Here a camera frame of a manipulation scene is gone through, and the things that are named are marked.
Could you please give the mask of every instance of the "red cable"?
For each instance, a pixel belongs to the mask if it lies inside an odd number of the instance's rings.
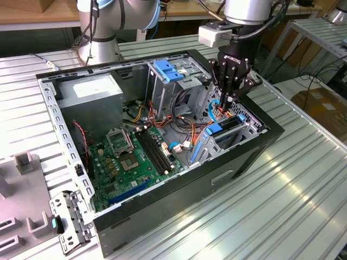
[[[83,135],[83,140],[85,142],[86,158],[87,158],[87,162],[86,162],[87,164],[86,165],[88,166],[88,149],[87,149],[88,146],[87,146],[87,139],[85,136],[85,131],[83,131],[82,127],[78,123],[76,123],[76,122],[72,122],[72,123],[80,129],[80,131]]]

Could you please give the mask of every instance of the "blue pcie slot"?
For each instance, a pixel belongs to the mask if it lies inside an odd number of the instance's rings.
[[[130,196],[133,196],[134,194],[139,193],[140,191],[143,191],[144,189],[147,188],[149,182],[151,182],[151,181],[152,181],[152,179],[149,179],[148,181],[142,183],[141,185],[139,185],[139,186],[127,191],[127,192],[124,192],[123,194],[118,195],[112,199],[109,199],[108,204],[112,205],[112,204],[120,202],[120,201],[122,201],[122,200],[124,200]]]

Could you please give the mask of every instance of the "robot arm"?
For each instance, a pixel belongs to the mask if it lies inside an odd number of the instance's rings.
[[[83,42],[78,53],[88,64],[118,60],[115,31],[153,28],[160,15],[160,0],[78,0],[77,7]]]
[[[201,0],[197,1],[207,9]],[[249,74],[261,36],[284,17],[289,2],[281,0],[280,11],[271,18],[272,0],[226,0],[226,20],[214,14],[219,21],[199,28],[199,42],[220,51],[217,60],[210,59],[209,64],[214,85],[221,94],[219,106],[224,111],[234,100],[262,84],[260,78]]]

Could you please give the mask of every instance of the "wire bundle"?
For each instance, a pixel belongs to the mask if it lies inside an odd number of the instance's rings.
[[[88,146],[87,146],[87,139],[86,139],[85,131],[82,129],[82,127],[77,122],[73,121],[72,123],[76,127],[79,128],[79,130],[81,131],[81,134],[83,136],[83,141],[84,141],[85,151],[86,151],[86,165],[88,166]]]

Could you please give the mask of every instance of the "slotted aluminum surface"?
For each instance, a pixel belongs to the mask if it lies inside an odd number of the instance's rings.
[[[197,36],[121,44],[126,59],[217,49]],[[42,54],[61,68],[80,66],[72,51]],[[0,59],[0,158],[29,150],[41,158],[51,196],[74,190],[34,75],[32,56]],[[108,259],[334,259],[347,242],[347,148],[271,86],[249,96],[285,133],[247,173]],[[14,259],[60,259],[55,237]],[[100,259],[96,237],[67,259]]]
[[[342,40],[347,38],[347,25],[338,26],[316,18],[295,20],[292,28],[339,58],[347,55],[347,48],[342,45]]]

